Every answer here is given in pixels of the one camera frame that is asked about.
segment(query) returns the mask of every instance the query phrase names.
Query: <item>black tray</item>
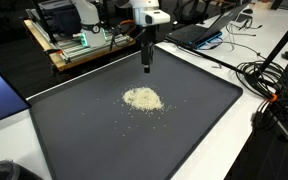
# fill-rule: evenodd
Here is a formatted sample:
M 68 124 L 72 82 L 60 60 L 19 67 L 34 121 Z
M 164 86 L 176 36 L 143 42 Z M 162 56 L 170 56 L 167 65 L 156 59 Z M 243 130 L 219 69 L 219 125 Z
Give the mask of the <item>black tray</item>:
M 123 103 L 124 92 L 143 86 L 164 111 Z M 54 179 L 159 180 L 175 174 L 242 92 L 156 47 L 150 74 L 137 53 L 29 102 Z

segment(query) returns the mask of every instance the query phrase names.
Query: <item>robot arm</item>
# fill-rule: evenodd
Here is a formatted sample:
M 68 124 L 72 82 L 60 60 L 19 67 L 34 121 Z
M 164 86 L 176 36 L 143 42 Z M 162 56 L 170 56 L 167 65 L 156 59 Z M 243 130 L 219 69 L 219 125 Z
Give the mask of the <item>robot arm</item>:
M 81 34 L 82 45 L 85 47 L 97 47 L 105 44 L 106 38 L 98 12 L 94 4 L 90 0 L 70 0 L 75 5 L 81 18 Z
M 150 72 L 150 64 L 153 62 L 153 48 L 156 37 L 156 25 L 170 22 L 170 15 L 159 9 L 158 0 L 117 0 L 120 8 L 133 8 L 133 16 L 136 25 L 143 34 L 139 38 L 141 42 L 141 58 L 144 72 Z

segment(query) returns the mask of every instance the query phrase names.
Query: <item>desk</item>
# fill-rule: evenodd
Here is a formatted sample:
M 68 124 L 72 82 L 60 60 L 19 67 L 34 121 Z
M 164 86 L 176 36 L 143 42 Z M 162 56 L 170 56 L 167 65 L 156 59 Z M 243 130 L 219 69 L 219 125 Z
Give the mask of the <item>desk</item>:
M 209 26 L 212 21 L 214 19 L 206 21 L 205 26 Z M 247 30 L 257 36 L 236 37 L 236 42 L 253 47 L 263 56 L 267 56 L 288 29 L 288 11 L 254 9 L 253 24 L 263 24 L 263 28 L 259 30 Z M 187 54 L 171 43 L 159 43 L 157 46 L 242 87 L 234 72 L 227 68 L 214 69 L 211 66 L 216 65 L 215 63 Z M 282 50 L 284 51 L 288 51 L 288 44 Z M 256 54 L 244 48 L 236 47 L 230 52 L 228 44 L 205 53 L 232 65 L 257 60 Z M 275 62 L 283 67 L 287 64 L 280 56 L 276 57 Z M 251 116 L 261 102 L 261 98 L 244 89 L 242 97 L 213 127 L 173 179 L 223 179 L 252 132 Z M 0 160 L 6 158 L 13 159 L 44 179 L 50 179 L 28 111 L 0 121 Z
M 42 33 L 39 31 L 39 29 L 36 26 L 34 26 L 34 24 L 31 20 L 24 20 L 24 26 L 30 32 L 30 34 L 36 39 L 38 44 L 42 47 L 43 51 L 48 50 L 48 49 L 54 49 L 54 47 L 52 47 L 51 43 L 49 43 L 46 40 L 46 38 L 42 35 Z M 135 41 L 132 41 L 132 42 L 128 43 L 127 45 L 125 45 L 125 44 L 120 44 L 120 45 L 128 47 L 128 46 L 132 46 L 134 44 L 135 44 Z M 110 54 L 112 52 L 118 51 L 122 48 L 123 47 L 117 47 L 114 45 L 112 48 L 112 51 L 110 51 L 109 48 L 100 49 L 100 50 L 95 51 L 94 53 L 86 54 L 85 56 L 79 58 L 76 61 L 71 61 L 71 62 L 67 62 L 67 63 L 58 54 L 55 54 L 55 53 L 50 54 L 49 57 L 50 57 L 52 65 L 54 65 L 55 68 L 59 72 L 62 72 L 64 70 L 73 68 L 73 67 L 78 66 L 80 64 L 83 64 L 83 63 L 86 63 L 88 61 L 99 58 L 101 56 L 104 56 L 106 54 Z

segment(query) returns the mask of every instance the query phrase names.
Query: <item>laptop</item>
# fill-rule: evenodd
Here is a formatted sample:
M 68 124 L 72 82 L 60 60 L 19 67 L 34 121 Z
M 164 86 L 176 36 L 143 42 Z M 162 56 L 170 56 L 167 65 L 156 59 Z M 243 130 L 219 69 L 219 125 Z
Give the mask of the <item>laptop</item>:
M 165 39 L 183 47 L 198 49 L 206 42 L 219 38 L 222 35 L 221 29 L 235 19 L 247 5 L 248 3 L 221 13 L 209 28 L 191 24 L 168 33 Z

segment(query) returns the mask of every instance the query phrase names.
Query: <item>white table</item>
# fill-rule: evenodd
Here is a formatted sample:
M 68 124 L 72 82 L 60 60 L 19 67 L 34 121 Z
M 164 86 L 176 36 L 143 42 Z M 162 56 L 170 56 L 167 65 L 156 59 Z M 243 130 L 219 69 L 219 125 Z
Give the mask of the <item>white table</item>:
M 288 11 L 254 9 L 253 18 L 254 27 L 261 24 L 263 27 L 247 30 L 245 33 L 254 33 L 257 36 L 236 36 L 236 43 L 250 46 L 267 56 L 288 30 Z M 214 20 L 215 18 L 207 20 L 205 26 L 209 26 Z M 217 64 L 187 54 L 171 43 L 159 43 L 157 46 L 242 87 L 235 73 L 225 67 L 212 68 Z M 256 54 L 248 49 L 236 46 L 233 52 L 230 50 L 229 44 L 222 44 L 214 50 L 203 52 L 234 66 L 241 62 L 258 60 Z M 288 51 L 288 44 L 282 50 L 285 51 Z M 274 62 L 282 67 L 287 65 L 287 61 L 280 55 Z M 173 179 L 223 179 L 251 134 L 251 116 L 262 101 L 244 88 L 241 98 L 214 126 Z M 28 111 L 0 121 L 0 160 L 4 159 L 13 159 L 43 179 L 51 179 Z

